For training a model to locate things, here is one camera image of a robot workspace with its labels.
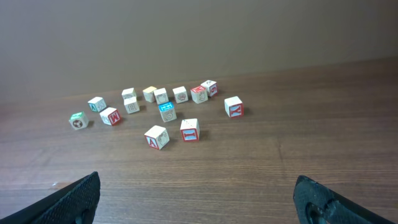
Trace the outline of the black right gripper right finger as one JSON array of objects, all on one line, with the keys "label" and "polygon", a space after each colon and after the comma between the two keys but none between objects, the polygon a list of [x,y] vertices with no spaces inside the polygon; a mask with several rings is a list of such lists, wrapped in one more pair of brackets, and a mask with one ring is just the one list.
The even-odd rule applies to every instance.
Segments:
[{"label": "black right gripper right finger", "polygon": [[293,200],[301,224],[393,224],[304,175],[297,178]]}]

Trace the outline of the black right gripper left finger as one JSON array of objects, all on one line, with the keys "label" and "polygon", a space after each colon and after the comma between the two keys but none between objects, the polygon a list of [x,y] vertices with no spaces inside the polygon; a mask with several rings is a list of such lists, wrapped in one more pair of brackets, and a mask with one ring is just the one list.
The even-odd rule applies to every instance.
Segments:
[{"label": "black right gripper left finger", "polygon": [[97,171],[28,207],[1,219],[1,223],[93,223],[100,199]]}]

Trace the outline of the green soccer ball block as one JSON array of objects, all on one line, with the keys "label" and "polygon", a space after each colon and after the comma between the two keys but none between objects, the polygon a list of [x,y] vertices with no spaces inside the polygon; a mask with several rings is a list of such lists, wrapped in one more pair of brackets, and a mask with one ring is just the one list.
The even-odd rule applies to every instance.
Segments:
[{"label": "green soccer ball block", "polygon": [[74,130],[79,130],[86,128],[89,123],[89,119],[84,111],[72,114],[69,119],[69,123],[71,124]]}]

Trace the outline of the red letter M block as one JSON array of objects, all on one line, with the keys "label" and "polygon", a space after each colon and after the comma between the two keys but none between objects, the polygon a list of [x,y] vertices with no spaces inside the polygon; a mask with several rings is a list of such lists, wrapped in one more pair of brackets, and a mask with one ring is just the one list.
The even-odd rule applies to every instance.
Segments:
[{"label": "red letter M block", "polygon": [[99,115],[103,123],[109,126],[114,126],[121,121],[121,115],[116,108],[107,107]]}]

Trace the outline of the red letter A block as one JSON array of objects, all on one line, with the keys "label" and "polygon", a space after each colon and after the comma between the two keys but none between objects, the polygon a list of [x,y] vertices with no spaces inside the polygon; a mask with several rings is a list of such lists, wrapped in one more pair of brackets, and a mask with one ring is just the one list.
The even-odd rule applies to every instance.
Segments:
[{"label": "red letter A block", "polygon": [[166,128],[155,125],[144,134],[148,145],[161,150],[169,141],[169,134]]}]

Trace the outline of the letter B wooden block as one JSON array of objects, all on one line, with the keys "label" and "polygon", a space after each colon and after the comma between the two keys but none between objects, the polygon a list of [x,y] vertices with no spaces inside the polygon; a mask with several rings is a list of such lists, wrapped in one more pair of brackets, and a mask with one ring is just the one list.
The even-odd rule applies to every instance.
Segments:
[{"label": "letter B wooden block", "polygon": [[140,106],[136,96],[124,99],[124,106],[128,114],[140,111]]}]

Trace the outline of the blue top spiral block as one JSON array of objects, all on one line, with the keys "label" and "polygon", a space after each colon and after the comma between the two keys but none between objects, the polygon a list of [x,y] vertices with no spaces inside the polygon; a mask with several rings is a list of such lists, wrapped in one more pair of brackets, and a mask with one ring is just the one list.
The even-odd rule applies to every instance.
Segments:
[{"label": "blue top spiral block", "polygon": [[163,122],[169,122],[177,119],[177,115],[175,112],[175,107],[172,102],[167,102],[160,104],[159,106],[159,111],[162,117]]}]

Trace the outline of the red top wooden block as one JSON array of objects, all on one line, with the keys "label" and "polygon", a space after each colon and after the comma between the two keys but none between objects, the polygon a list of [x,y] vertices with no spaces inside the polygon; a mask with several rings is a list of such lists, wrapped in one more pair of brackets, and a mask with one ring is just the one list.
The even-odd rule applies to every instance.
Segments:
[{"label": "red top wooden block", "polygon": [[190,91],[191,91],[192,100],[195,103],[200,104],[208,100],[206,88],[202,86],[197,86],[195,88],[192,88]]}]

